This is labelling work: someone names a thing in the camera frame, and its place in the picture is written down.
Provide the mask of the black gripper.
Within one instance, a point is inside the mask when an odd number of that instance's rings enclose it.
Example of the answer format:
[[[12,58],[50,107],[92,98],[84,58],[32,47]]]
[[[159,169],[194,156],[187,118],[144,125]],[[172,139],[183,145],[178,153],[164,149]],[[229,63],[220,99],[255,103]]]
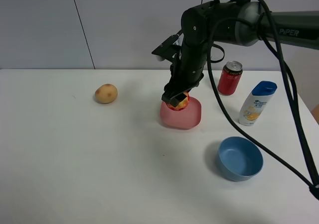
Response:
[[[203,77],[202,71],[207,59],[207,43],[198,46],[182,42],[180,52],[173,62],[173,73],[169,83],[164,88],[161,100],[177,107],[188,100],[188,92],[198,85]]]

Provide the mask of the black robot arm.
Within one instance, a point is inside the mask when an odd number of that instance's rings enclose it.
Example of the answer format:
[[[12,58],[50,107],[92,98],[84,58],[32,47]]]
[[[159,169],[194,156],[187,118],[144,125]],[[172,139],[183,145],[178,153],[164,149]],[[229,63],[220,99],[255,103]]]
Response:
[[[273,12],[275,30],[283,44],[319,48],[318,11]],[[176,107],[184,92],[197,87],[209,49],[208,42],[251,46],[265,36],[275,37],[260,2],[213,0],[189,8],[181,18],[181,30],[166,39],[152,54],[170,61],[171,78],[162,101]]]

